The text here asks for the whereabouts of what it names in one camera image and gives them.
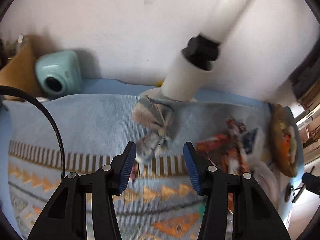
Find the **round wooden board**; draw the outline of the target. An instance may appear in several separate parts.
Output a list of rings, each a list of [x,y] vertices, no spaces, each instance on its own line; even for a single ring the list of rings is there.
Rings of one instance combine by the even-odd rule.
[[[290,178],[297,175],[297,139],[290,113],[280,104],[271,105],[269,145],[279,171]]]

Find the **dark red snack box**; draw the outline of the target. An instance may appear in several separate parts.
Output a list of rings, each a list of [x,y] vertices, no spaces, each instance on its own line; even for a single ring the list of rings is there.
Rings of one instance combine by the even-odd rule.
[[[197,153],[211,153],[229,142],[229,136],[226,134],[216,134],[206,140],[196,143]]]

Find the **blue patterned woven mat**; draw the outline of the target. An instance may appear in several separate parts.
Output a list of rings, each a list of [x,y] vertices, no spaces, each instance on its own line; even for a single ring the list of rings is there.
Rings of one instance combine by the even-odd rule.
[[[18,228],[27,238],[39,214],[67,172],[88,174],[109,164],[129,141],[148,129],[132,120],[139,97],[78,94],[45,103],[65,147],[61,158],[47,118],[26,102],[7,101],[13,126],[9,144],[8,183]],[[196,239],[204,199],[191,186],[183,158],[185,142],[197,143],[226,130],[226,121],[242,122],[248,131],[266,132],[267,110],[225,103],[166,101],[175,110],[175,139],[170,152],[136,165],[136,179],[114,197],[123,239]]]

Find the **grey plaid bow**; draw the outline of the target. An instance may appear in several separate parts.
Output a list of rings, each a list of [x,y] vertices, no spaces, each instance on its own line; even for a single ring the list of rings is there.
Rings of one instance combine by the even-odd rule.
[[[132,120],[148,129],[148,134],[136,141],[136,162],[147,164],[152,158],[170,152],[175,129],[175,110],[164,100],[144,96],[132,110]]]

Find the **tan pen holder box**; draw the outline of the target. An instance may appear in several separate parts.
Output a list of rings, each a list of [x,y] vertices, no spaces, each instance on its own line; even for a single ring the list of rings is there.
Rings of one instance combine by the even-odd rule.
[[[1,69],[1,85],[18,88],[37,98],[43,96],[35,74],[36,57],[30,38],[25,36],[19,51]]]

